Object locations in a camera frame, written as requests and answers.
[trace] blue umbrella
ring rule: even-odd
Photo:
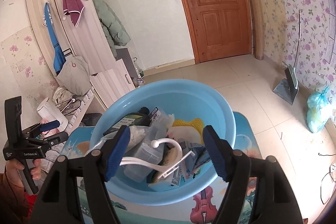
[[[51,14],[50,14],[50,8],[49,8],[49,3],[46,2],[44,6],[44,18],[47,24],[50,40],[52,42],[52,45],[54,46],[55,49],[55,58],[54,58],[54,69],[56,71],[56,74],[58,75],[63,68],[63,65],[65,63],[65,56],[62,52],[62,49],[60,45],[58,44],[58,40],[55,34],[55,31],[53,29],[53,26],[51,24],[50,20]]]

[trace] plastic container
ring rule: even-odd
[[[164,124],[154,122],[146,132],[146,136],[141,143],[139,143],[132,153],[132,157],[145,160],[151,164],[159,164],[162,160],[163,149],[165,144],[162,143],[158,148],[151,147],[151,141],[167,136],[167,128]],[[151,168],[142,165],[126,165],[124,174],[136,182],[142,182],[152,171]]]
[[[233,147],[236,124],[233,112],[224,97],[213,88],[195,81],[174,79],[150,83],[133,90],[117,100],[99,119],[90,148],[101,139],[103,133],[127,113],[146,106],[150,110],[160,107],[172,113],[176,119],[191,121],[201,118],[205,125],[212,125],[218,136]],[[121,166],[117,174],[106,183],[106,188],[115,196],[128,202],[159,206],[182,201],[202,191],[217,177],[215,168],[208,162],[194,179],[181,181],[180,186],[156,192],[146,181],[137,183],[124,174]]]

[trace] plastic bag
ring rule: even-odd
[[[131,138],[130,141],[127,145],[126,151],[131,150],[134,146],[136,146],[139,142],[141,142],[143,140],[143,138],[145,137],[145,131],[148,129],[149,127],[144,127],[144,126],[130,126],[130,133],[131,133]],[[94,147],[92,147],[90,150],[88,150],[85,153],[85,156],[90,153],[92,150],[95,149],[100,149],[103,147],[104,143],[109,140],[109,139],[113,139],[115,137],[115,135],[117,134],[117,131],[112,132],[107,134],[106,136],[103,136],[100,141],[98,143],[95,144]]]
[[[308,97],[307,125],[313,133],[322,130],[331,115],[332,107],[326,96],[328,91],[327,86],[322,93],[315,92]]]

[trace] door frame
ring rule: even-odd
[[[246,3],[246,9],[247,9],[247,20],[250,24],[248,24],[248,43],[249,43],[249,49],[250,49],[250,54],[252,53],[252,22],[251,22],[251,9],[250,9],[250,3],[249,0],[245,0]],[[190,39],[191,39],[191,44],[194,52],[194,58],[195,58],[195,64],[199,64],[200,58],[198,55],[198,49],[197,49],[197,43],[196,43],[196,35],[195,35],[195,30],[194,30],[194,25],[192,22],[191,18],[191,13],[188,5],[188,0],[182,0],[182,5],[185,13],[185,17],[187,20],[187,25],[190,33]]]

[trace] blue plastic basin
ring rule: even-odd
[[[236,124],[231,107],[224,97],[213,88],[190,80],[174,79],[154,82],[133,90],[111,105],[98,121],[90,147],[95,145],[103,133],[123,118],[127,113],[136,112],[141,107],[153,110],[159,107],[166,114],[174,114],[175,119],[191,121],[201,118],[205,125],[212,125],[221,139],[226,139],[231,147],[235,144]],[[115,177],[106,183],[107,190],[128,202],[160,206],[182,201],[202,191],[217,177],[211,162],[201,168],[194,179],[181,180],[178,188],[155,192],[146,181],[137,183],[124,175],[120,167]]]

